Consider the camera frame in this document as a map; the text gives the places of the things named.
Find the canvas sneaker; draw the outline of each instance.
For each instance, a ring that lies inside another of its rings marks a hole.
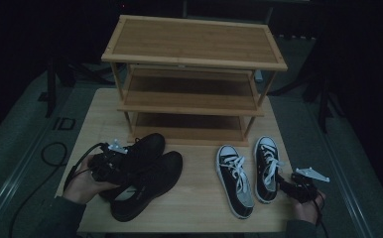
[[[161,157],[165,150],[165,138],[159,133],[153,133],[142,139],[137,138],[136,142],[124,147],[125,155],[122,159],[118,159],[113,165],[117,168],[118,179],[124,179],[120,182],[119,187],[102,191],[99,195],[107,200],[114,199],[124,189],[130,186],[132,179],[137,177],[142,171],[147,170],[159,157]],[[99,167],[102,164],[102,158],[91,160],[89,167]]]
[[[248,218],[254,207],[250,183],[243,170],[244,157],[234,147],[222,146],[216,156],[216,172],[225,189],[232,214]]]
[[[272,138],[259,138],[254,147],[254,158],[256,160],[256,197],[262,203],[270,203],[278,192],[276,176],[278,167],[283,164]]]
[[[134,219],[153,199],[173,188],[182,170],[183,157],[180,153],[171,151],[164,154],[110,202],[112,216],[122,222]]]

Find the top shelf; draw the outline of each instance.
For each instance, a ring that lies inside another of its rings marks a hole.
[[[266,25],[125,15],[102,60],[287,70]]]

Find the black shoe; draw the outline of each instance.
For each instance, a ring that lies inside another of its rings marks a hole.
[[[114,183],[120,186],[102,191],[99,194],[107,200],[112,200],[119,195],[130,185],[131,180],[134,179],[137,174],[150,168],[156,159],[163,155],[165,138],[161,134],[153,133],[142,139],[136,139],[135,144],[124,147],[123,150],[125,154],[117,153],[118,158],[114,157],[114,162],[111,166],[115,167],[116,170],[112,170],[111,180],[108,180],[109,182],[116,180],[118,182]],[[95,157],[89,163],[90,168],[98,168],[100,165],[105,164],[105,159],[103,159],[102,154],[96,155]],[[106,173],[106,170],[91,170],[93,176],[94,173]]]
[[[183,157],[168,152],[142,172],[125,191],[111,201],[111,214],[118,221],[130,221],[138,216],[156,197],[169,191],[179,180]]]
[[[270,137],[261,137],[254,147],[254,158],[256,160],[256,197],[260,202],[270,203],[278,192],[276,176],[278,166],[283,164],[279,160],[275,142]]]
[[[254,202],[250,183],[240,157],[232,146],[222,146],[216,157],[216,171],[228,197],[232,214],[240,219],[248,218],[253,212]]]

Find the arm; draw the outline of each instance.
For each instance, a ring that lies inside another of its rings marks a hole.
[[[316,203],[321,207],[325,199],[324,193],[319,191],[321,195],[316,198]],[[316,238],[317,237],[317,221],[318,210],[312,201],[299,203],[291,198],[295,219],[288,221],[285,237],[287,238]]]
[[[101,191],[117,187],[93,179],[87,166],[92,157],[84,159],[63,195],[55,198],[31,237],[76,237],[86,204]]]

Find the white plastic bracket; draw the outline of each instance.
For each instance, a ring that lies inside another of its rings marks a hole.
[[[302,170],[297,168],[296,172],[308,178],[330,182],[330,178],[322,176],[321,174],[313,170],[313,168],[302,169]]]
[[[115,151],[122,154],[127,154],[126,150],[118,143],[117,139],[114,139],[114,142],[108,146],[108,150]]]

